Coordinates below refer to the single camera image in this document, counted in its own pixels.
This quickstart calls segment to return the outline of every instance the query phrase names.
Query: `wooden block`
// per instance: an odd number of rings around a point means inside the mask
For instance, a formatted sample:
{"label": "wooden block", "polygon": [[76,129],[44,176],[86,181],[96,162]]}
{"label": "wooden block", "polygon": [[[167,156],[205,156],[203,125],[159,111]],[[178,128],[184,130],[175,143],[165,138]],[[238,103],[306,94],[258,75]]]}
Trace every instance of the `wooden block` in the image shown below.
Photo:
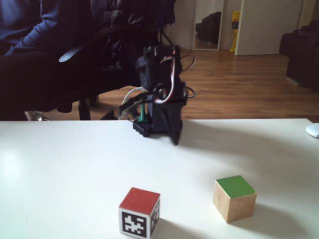
{"label": "wooden block", "polygon": [[160,218],[160,194],[131,188],[119,207],[120,233],[150,239]]}
{"label": "wooden block", "polygon": [[227,223],[253,216],[256,197],[242,176],[215,181],[213,203]]}

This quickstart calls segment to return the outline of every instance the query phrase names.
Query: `mirror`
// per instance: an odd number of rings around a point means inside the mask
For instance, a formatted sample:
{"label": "mirror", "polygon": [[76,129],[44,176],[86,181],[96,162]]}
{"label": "mirror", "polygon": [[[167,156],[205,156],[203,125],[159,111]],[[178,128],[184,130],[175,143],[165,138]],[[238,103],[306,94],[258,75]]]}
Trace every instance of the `mirror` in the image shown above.
{"label": "mirror", "polygon": [[218,51],[224,0],[196,0],[193,50]]}

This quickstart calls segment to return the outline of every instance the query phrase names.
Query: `yellow bag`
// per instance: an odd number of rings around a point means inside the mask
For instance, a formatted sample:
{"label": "yellow bag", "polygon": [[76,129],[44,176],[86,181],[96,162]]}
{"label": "yellow bag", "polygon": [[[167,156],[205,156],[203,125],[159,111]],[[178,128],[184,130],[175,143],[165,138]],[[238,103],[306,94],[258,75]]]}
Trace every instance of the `yellow bag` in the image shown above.
{"label": "yellow bag", "polygon": [[238,26],[239,26],[239,18],[240,18],[240,11],[233,11],[232,14],[232,25],[234,30],[234,43],[230,48],[230,52],[236,51],[236,43],[237,43],[237,34],[238,34]]}

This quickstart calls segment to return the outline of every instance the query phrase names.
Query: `chair armrest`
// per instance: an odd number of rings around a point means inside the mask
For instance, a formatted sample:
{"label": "chair armrest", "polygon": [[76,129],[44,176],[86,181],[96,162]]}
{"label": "chair armrest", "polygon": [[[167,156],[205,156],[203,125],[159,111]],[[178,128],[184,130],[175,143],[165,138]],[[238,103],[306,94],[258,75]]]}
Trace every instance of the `chair armrest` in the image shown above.
{"label": "chair armrest", "polygon": [[60,57],[59,62],[65,62],[71,59],[74,55],[78,54],[80,51],[85,49],[86,47],[91,46],[98,40],[118,31],[148,31],[151,32],[151,29],[140,27],[139,25],[114,25],[111,27],[103,28],[102,30],[96,32],[90,39],[86,42],[73,47],[69,51],[67,51],[63,56]]}

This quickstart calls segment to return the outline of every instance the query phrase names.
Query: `sofa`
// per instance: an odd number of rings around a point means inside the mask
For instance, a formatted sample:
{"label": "sofa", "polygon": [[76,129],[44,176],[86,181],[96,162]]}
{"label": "sofa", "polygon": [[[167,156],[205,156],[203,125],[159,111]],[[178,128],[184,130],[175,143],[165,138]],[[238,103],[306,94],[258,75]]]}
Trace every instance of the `sofa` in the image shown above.
{"label": "sofa", "polygon": [[221,12],[215,12],[196,24],[197,39],[218,44]]}
{"label": "sofa", "polygon": [[319,92],[319,21],[285,34],[280,54],[289,57],[287,79]]}

